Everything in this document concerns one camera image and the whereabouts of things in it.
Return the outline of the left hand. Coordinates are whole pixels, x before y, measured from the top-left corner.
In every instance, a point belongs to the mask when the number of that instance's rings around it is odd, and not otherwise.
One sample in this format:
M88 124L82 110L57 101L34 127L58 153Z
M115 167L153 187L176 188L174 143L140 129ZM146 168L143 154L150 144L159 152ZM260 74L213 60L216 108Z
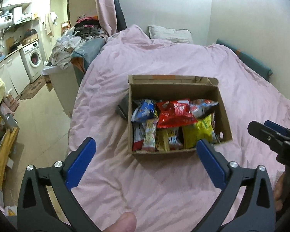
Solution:
M104 232L135 232L136 227L136 216L131 212L125 212L114 224L107 227Z

